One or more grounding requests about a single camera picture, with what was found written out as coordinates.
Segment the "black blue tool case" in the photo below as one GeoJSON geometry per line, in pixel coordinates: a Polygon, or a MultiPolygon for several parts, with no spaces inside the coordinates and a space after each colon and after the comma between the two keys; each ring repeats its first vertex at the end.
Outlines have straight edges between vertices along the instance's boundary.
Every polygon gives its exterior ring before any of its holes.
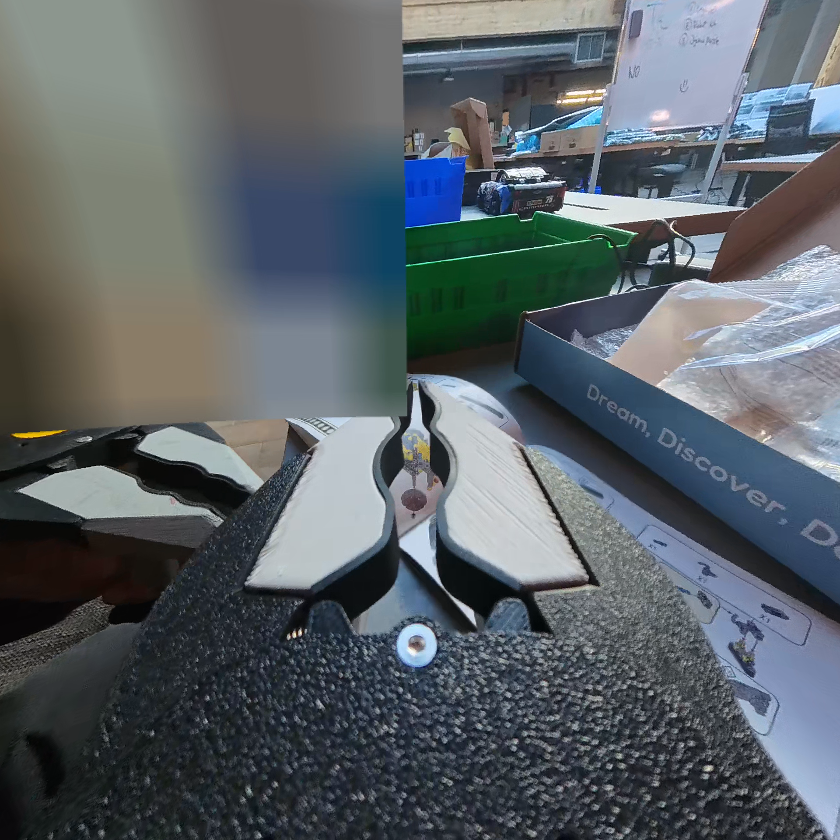
{"type": "Polygon", "coordinates": [[[499,171],[480,184],[476,205],[492,216],[516,214],[531,218],[536,212],[553,213],[561,209],[566,182],[539,166],[523,166],[499,171]]]}

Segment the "instruction booklet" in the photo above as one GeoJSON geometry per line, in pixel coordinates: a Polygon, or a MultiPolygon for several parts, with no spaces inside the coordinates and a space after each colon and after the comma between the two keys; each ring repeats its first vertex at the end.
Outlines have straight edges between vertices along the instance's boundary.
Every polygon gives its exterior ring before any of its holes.
{"type": "MultiPolygon", "coordinates": [[[[457,629],[476,627],[475,614],[445,594],[433,559],[434,512],[443,490],[428,463],[428,432],[418,396],[404,437],[406,466],[392,486],[401,562],[396,593],[361,618],[381,629],[409,606],[457,629]]],[[[838,838],[838,621],[751,574],[617,492],[574,459],[567,447],[531,445],[560,467],[633,535],[674,583],[717,656],[757,740],[838,838]]]]}

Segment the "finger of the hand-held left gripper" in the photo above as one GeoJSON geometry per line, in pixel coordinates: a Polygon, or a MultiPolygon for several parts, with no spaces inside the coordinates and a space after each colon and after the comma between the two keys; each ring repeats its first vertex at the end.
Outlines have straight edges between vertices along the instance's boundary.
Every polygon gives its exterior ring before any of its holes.
{"type": "Polygon", "coordinates": [[[214,527],[223,521],[208,507],[152,490],[137,477],[106,466],[55,473],[17,492],[85,519],[200,517],[214,527]]]}
{"type": "Polygon", "coordinates": [[[162,427],[136,444],[143,481],[186,495],[249,497],[264,484],[224,442],[180,427],[162,427]]]}

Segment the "blue cardboard box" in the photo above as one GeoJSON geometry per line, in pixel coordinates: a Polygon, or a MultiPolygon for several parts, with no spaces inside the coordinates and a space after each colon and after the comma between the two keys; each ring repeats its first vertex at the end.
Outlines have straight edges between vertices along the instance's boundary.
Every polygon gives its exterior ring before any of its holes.
{"type": "Polygon", "coordinates": [[[515,369],[838,603],[838,145],[730,226],[708,281],[521,315],[515,369]]]}

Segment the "brown cardboard box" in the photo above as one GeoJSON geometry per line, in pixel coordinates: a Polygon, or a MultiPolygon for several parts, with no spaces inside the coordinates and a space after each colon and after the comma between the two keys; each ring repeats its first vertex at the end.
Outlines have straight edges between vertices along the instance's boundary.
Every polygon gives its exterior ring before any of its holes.
{"type": "Polygon", "coordinates": [[[453,127],[462,132],[469,148],[466,168],[492,171],[495,164],[487,105],[483,101],[467,98],[450,106],[450,112],[453,127]]]}

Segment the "clear plastic bags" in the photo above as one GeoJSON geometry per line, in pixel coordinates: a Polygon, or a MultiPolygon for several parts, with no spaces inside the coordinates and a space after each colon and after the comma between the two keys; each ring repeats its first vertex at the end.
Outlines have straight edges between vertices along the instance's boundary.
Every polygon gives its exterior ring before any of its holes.
{"type": "Polygon", "coordinates": [[[839,254],[754,280],[686,280],[626,327],[572,344],[839,481],[839,254]]]}

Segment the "whiteboard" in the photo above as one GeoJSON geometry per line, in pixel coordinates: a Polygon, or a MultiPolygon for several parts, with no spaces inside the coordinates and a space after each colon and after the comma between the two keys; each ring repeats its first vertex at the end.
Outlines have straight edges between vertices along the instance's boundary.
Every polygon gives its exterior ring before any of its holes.
{"type": "Polygon", "coordinates": [[[608,131],[725,122],[765,1],[631,1],[618,41],[608,131]]]}

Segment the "green bin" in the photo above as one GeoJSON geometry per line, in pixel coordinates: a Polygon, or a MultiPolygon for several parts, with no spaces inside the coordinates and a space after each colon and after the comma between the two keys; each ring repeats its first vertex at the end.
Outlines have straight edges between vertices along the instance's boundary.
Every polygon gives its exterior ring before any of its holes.
{"type": "Polygon", "coordinates": [[[408,360],[510,342],[524,311],[607,295],[634,237],[550,213],[408,227],[408,360]]]}

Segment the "grey desk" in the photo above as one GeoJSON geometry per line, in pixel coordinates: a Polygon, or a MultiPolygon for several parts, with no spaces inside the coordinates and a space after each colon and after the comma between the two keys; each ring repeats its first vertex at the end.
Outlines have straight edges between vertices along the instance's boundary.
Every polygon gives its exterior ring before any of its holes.
{"type": "MultiPolygon", "coordinates": [[[[506,356],[512,372],[497,369],[479,383],[510,400],[528,443],[567,447],[612,487],[638,503],[653,501],[654,512],[662,507],[654,490],[671,486],[684,516],[707,511],[689,526],[690,537],[711,525],[702,543],[837,620],[838,482],[571,343],[574,329],[626,327],[632,316],[645,317],[667,290],[523,311],[523,345],[506,356]]],[[[517,328],[512,342],[519,339],[517,328]]],[[[466,363],[424,363],[466,350],[409,365],[466,373],[466,363]]]]}

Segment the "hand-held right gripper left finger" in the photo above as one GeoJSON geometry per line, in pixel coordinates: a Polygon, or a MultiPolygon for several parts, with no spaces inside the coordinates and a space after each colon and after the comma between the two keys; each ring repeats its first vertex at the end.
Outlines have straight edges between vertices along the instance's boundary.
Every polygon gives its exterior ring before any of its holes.
{"type": "Polygon", "coordinates": [[[333,601],[348,617],[396,581],[390,483],[402,468],[399,417],[355,417],[316,443],[246,579],[247,592],[333,601]]]}

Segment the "blue bin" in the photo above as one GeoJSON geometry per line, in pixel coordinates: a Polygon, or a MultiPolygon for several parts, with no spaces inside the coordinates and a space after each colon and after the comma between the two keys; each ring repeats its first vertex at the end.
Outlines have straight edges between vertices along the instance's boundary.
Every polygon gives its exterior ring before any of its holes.
{"type": "Polygon", "coordinates": [[[464,156],[405,161],[407,228],[459,221],[466,161],[464,156]]]}

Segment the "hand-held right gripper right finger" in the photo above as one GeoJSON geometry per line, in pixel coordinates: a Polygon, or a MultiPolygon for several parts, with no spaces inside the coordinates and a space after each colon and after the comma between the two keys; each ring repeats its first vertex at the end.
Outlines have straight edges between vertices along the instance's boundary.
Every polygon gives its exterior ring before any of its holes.
{"type": "Polygon", "coordinates": [[[436,384],[423,385],[423,422],[444,485],[435,552],[451,595],[488,617],[502,599],[591,582],[517,440],[436,384]]]}

